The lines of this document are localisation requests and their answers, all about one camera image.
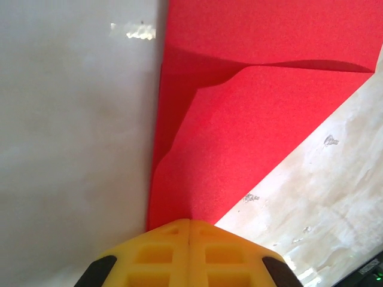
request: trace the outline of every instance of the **yellow plastic object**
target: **yellow plastic object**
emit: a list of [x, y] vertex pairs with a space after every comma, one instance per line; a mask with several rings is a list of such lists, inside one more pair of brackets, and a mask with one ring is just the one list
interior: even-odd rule
[[[271, 259], [271, 265], [265, 258]], [[166, 224], [106, 251], [75, 285], [279, 286], [301, 286], [281, 256], [218, 227], [189, 219]]]

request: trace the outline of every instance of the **red paper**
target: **red paper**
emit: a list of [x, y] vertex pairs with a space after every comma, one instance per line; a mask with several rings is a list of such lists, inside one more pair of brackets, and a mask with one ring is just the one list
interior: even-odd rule
[[148, 229], [215, 223], [375, 70], [383, 1], [169, 3]]

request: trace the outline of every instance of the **white wall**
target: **white wall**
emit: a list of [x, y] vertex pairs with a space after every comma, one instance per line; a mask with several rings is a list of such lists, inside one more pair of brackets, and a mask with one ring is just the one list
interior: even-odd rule
[[0, 286], [71, 286], [144, 230], [165, 11], [0, 2]]

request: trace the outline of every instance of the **white tile floor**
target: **white tile floor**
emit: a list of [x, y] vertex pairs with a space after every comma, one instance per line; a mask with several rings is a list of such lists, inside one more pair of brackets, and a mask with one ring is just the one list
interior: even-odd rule
[[[0, 2], [1, 286], [73, 286], [144, 230], [165, 14], [162, 0]], [[366, 259], [383, 238], [382, 91], [381, 72], [218, 226], [307, 286]]]

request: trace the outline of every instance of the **floor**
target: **floor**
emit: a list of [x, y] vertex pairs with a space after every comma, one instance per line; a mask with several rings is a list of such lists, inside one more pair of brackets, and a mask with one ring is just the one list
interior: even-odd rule
[[[165, 14], [161, 0], [0, 3], [1, 286], [73, 286], [144, 231]], [[380, 67], [217, 224], [306, 287], [383, 244]]]

